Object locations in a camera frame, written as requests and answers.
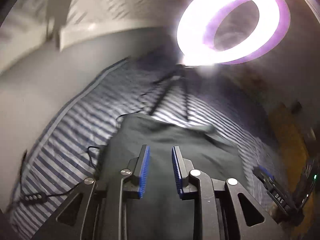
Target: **yellow object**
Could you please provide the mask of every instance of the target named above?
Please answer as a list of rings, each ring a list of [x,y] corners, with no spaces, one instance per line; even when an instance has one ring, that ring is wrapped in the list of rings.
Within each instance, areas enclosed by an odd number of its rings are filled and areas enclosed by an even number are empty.
[[[269,114],[269,122],[278,139],[282,159],[287,169],[289,190],[293,192],[308,158],[308,151],[290,111],[281,104]],[[304,234],[313,221],[313,193],[303,207],[305,218],[292,232],[292,237]]]

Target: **bed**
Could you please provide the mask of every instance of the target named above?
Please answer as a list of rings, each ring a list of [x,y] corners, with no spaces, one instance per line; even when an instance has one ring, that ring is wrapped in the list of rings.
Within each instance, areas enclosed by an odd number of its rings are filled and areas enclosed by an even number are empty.
[[[106,145],[117,131],[120,115],[146,113],[164,89],[164,84],[154,87],[152,81],[159,80],[174,67],[173,60],[162,50],[156,50],[139,60],[125,58],[104,69],[65,104],[34,144],[23,167],[23,193],[66,192],[91,176],[94,168],[86,154],[87,147]],[[263,115],[262,108],[222,77],[212,77],[205,82],[200,82],[201,79],[196,70],[187,75],[188,122],[184,117],[185,95],[178,83],[161,101],[153,117],[182,127],[213,125],[237,145],[248,190],[267,208],[272,200],[252,174],[252,168],[260,164],[284,184],[286,177],[277,151],[269,146],[273,138],[268,128],[259,123],[261,116],[254,116]],[[241,102],[245,102],[246,107],[242,107]],[[252,117],[257,121],[250,122]],[[93,151],[92,162],[96,164],[97,159],[98,151]],[[20,196],[19,188],[17,184],[16,198]],[[20,203],[11,214],[14,229],[22,239],[30,239],[65,198],[50,197],[45,204],[33,206]]]

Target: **black gripper frame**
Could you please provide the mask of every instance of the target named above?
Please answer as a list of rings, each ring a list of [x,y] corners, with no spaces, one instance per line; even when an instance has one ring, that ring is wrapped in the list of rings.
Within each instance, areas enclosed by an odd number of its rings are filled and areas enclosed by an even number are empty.
[[[125,240],[128,198],[143,196],[150,147],[118,171],[108,187],[93,178],[81,182],[34,234],[32,240]]]
[[[298,213],[298,209],[296,208],[291,194],[275,180],[272,174],[262,166],[253,168],[252,172],[263,183],[268,195],[284,215],[281,220],[288,220],[290,217],[295,216]]]
[[[212,179],[195,170],[179,146],[172,148],[172,164],[180,198],[195,201],[194,240],[288,239],[237,180]]]

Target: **striped bedsheet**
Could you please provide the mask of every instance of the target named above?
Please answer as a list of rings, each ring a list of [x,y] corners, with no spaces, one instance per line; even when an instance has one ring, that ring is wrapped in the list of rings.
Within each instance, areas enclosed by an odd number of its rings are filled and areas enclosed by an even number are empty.
[[[151,82],[171,70],[169,62],[159,57],[152,59],[152,55],[143,64],[123,59],[103,70],[57,113],[35,143],[23,170],[23,193],[61,193],[91,176],[94,169],[85,153],[86,148],[106,144],[117,131],[119,124],[116,119],[121,114],[140,109],[146,113],[165,85],[152,89]],[[249,191],[263,207],[267,207],[271,199],[252,174],[252,168],[257,164],[263,165],[276,178],[285,181],[277,153],[192,93],[188,96],[188,114],[189,122],[186,122],[184,94],[177,84],[153,116],[182,127],[208,124],[216,127],[222,136],[238,146]],[[92,161],[96,164],[98,153],[93,154]],[[20,195],[18,186],[15,195]],[[65,198],[51,197],[47,203],[33,206],[20,203],[11,215],[14,229],[22,239],[30,239]]]

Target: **triangular cutout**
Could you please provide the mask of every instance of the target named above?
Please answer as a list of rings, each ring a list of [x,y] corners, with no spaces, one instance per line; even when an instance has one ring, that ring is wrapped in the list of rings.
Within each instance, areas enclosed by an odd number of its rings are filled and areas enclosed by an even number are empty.
[[[83,194],[78,194],[57,217],[57,221],[73,227],[77,221],[82,198]]]
[[[264,217],[243,193],[239,193],[238,198],[247,226],[252,227],[264,221]]]

